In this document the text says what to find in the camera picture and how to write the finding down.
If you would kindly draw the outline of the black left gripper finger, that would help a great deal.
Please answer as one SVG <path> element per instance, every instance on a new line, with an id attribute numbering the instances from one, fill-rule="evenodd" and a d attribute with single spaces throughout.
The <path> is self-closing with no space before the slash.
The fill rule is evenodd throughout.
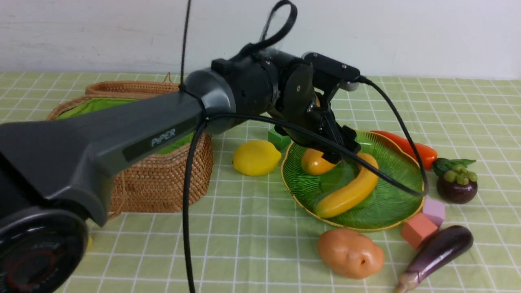
<path id="1" fill-rule="evenodd" d="M 361 150 L 360 144 L 357 142 L 357 132 L 344 125 L 341 127 L 341 137 L 344 147 L 354 154 L 358 154 Z"/>
<path id="2" fill-rule="evenodd" d="M 333 165 L 337 165 L 344 159 L 342 154 L 334 149 L 322 148 L 321 151 L 322 158 Z"/>

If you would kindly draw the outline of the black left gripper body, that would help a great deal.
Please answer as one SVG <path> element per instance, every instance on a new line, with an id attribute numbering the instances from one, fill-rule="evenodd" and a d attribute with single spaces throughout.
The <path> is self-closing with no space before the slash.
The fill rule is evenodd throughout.
<path id="1" fill-rule="evenodd" d="M 289 124 L 306 129 L 327 141 L 344 146 L 341 137 L 341 126 L 335 119 L 331 110 L 331 104 L 322 94 L 314 92 L 312 98 L 300 100 L 299 102 L 299 106 L 292 104 L 289 107 L 284 107 L 282 109 L 283 112 L 276 113 L 276 117 Z M 275 130 L 283 136 L 289 136 L 294 143 L 305 148 L 327 148 L 322 141 L 303 135 L 299 131 L 282 126 L 275 126 Z"/>

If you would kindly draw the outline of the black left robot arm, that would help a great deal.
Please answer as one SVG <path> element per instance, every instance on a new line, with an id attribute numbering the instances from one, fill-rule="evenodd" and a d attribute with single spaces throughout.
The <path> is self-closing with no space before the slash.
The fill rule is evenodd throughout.
<path id="1" fill-rule="evenodd" d="M 358 152 L 353 130 L 334 122 L 337 89 L 360 71 L 308 52 L 267 49 L 192 72 L 174 93 L 73 118 L 1 125 L 1 291 L 52 293 L 80 263 L 86 219 L 108 220 L 117 174 L 185 137 L 207 115 L 218 135 L 265 112 Z"/>

